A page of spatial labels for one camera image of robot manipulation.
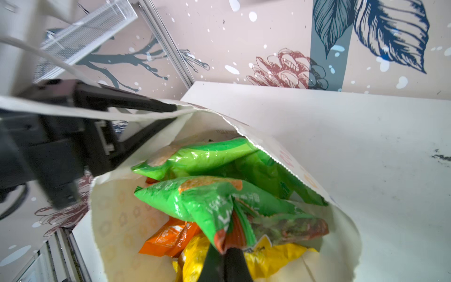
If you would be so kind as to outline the yellow snack bag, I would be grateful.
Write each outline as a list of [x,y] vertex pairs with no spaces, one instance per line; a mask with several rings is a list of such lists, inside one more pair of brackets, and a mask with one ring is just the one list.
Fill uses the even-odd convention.
[[[210,242],[203,234],[196,235],[191,239],[180,257],[172,261],[177,282],[198,281],[206,262],[209,247]],[[293,243],[273,246],[267,236],[264,236],[255,248],[245,252],[244,257],[251,277],[257,279],[269,278],[306,252],[315,253],[316,249]]]

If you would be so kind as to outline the orange snack bag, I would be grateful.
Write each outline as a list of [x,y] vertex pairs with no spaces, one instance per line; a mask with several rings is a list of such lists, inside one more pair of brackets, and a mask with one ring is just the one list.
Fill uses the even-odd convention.
[[191,239],[202,231],[194,222],[185,222],[174,217],[144,242],[139,254],[179,258]]

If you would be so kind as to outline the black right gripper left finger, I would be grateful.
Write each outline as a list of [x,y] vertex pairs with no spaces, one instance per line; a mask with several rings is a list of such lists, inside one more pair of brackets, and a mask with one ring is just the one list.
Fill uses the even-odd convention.
[[198,282],[224,282],[224,257],[209,246]]

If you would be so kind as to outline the green snack bag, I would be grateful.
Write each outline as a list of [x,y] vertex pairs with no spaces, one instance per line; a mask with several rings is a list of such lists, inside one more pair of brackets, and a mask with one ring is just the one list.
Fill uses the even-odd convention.
[[164,181],[185,176],[245,180],[275,197],[327,206],[327,201],[245,137],[222,142],[170,145],[132,167],[138,175]]
[[329,233],[324,219],[244,180],[180,177],[137,187],[134,195],[171,217],[196,223],[222,255],[231,248],[251,248],[264,236],[281,245]]

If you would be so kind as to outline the white printed paper bag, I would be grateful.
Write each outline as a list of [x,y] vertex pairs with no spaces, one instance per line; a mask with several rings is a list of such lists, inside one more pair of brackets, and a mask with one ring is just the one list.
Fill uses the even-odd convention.
[[86,171],[91,280],[351,282],[354,222],[272,137],[208,109],[117,89],[1,98],[1,187],[35,180],[56,209]]

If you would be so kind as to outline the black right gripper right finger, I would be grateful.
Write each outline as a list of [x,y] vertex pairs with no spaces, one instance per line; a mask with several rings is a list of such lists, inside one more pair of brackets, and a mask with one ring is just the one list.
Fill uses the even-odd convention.
[[231,248],[224,259],[225,282],[253,282],[249,268],[241,249]]

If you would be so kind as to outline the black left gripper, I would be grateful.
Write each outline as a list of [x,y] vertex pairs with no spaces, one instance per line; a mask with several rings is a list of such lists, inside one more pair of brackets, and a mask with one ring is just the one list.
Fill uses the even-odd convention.
[[[170,105],[109,86],[83,83],[75,89],[77,107],[107,111],[109,108],[148,112],[174,112]],[[36,181],[55,208],[66,208],[80,198],[76,181],[85,170],[102,175],[114,170],[148,140],[176,119],[151,122],[144,127],[120,121],[33,114],[1,110],[1,201],[16,189],[13,203],[19,208]]]

